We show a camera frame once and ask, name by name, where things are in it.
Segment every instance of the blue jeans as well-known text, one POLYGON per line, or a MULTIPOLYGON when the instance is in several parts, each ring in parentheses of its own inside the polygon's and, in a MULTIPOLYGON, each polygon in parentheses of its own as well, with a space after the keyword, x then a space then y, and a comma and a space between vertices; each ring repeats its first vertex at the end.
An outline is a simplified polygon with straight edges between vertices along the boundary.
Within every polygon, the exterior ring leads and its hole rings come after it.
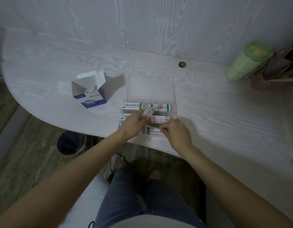
POLYGON ((101 203, 94 227, 106 228, 142 214, 153 214, 178 220, 202 228, 202 222, 180 195, 160 180, 150 180, 145 194, 148 211, 142 211, 133 186, 132 169, 126 166, 117 170, 101 203))

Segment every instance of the metal trash can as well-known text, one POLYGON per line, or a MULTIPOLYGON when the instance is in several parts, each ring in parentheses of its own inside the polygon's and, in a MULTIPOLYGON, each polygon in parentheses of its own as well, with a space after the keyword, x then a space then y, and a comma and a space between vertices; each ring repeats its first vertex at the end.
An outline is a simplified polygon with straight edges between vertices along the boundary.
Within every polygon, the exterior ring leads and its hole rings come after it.
POLYGON ((62 155, 72 156, 86 150, 86 135, 70 130, 63 131, 57 139, 56 147, 62 155))

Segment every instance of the clear plastic organizer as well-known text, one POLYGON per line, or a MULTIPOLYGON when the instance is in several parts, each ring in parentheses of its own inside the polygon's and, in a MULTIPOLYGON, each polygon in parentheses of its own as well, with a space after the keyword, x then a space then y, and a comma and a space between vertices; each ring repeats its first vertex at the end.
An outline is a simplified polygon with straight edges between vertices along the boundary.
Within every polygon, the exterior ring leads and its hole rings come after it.
MULTIPOLYGON (((169 120, 176 117, 172 78, 129 76, 127 98, 123 99, 122 102, 136 103, 137 109, 146 109, 151 104, 169 104, 169 111, 154 111, 152 116, 163 116, 164 118, 156 120, 156 117, 154 117, 154 122, 149 123, 149 127, 159 128, 164 122, 167 121, 166 116, 169 117, 169 120)), ((122 109, 121 106, 118 126, 120 126, 126 118, 126 115, 123 115, 123 118, 121 118, 121 114, 131 114, 135 110, 136 109, 122 109)), ((145 130, 141 131, 141 135, 163 135, 162 133, 158 132, 158 130, 146 128, 145 130)))

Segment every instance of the forearm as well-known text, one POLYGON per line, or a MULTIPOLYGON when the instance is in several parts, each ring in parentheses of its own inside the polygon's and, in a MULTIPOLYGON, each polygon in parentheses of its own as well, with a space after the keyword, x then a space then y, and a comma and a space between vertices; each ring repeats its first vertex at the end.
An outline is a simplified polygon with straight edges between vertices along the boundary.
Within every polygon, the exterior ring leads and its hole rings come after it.
POLYGON ((113 133, 65 165, 10 207, 0 217, 0 227, 56 227, 124 142, 113 133))
POLYGON ((289 218, 196 147, 182 150, 180 155, 215 195, 236 227, 293 227, 289 218))

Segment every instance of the clear plastic tray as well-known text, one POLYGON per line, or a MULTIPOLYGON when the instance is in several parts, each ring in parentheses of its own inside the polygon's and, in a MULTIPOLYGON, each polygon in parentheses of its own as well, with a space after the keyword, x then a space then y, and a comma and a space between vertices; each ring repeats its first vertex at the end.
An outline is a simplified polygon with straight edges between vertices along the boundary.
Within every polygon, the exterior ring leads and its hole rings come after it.
MULTIPOLYGON (((176 108, 174 100, 174 82, 173 78, 162 77, 144 77, 144 76, 129 76, 127 95, 122 102, 133 102, 143 104, 142 108, 146 109, 150 104, 169 104, 170 111, 155 111, 152 115, 168 116, 169 119, 176 117, 176 108)), ((131 114, 134 110, 122 109, 120 107, 120 114, 131 114)), ((160 123, 150 123, 152 127, 158 128, 160 123)), ((161 136, 161 135, 147 135, 145 131, 141 135, 144 136, 161 136)))

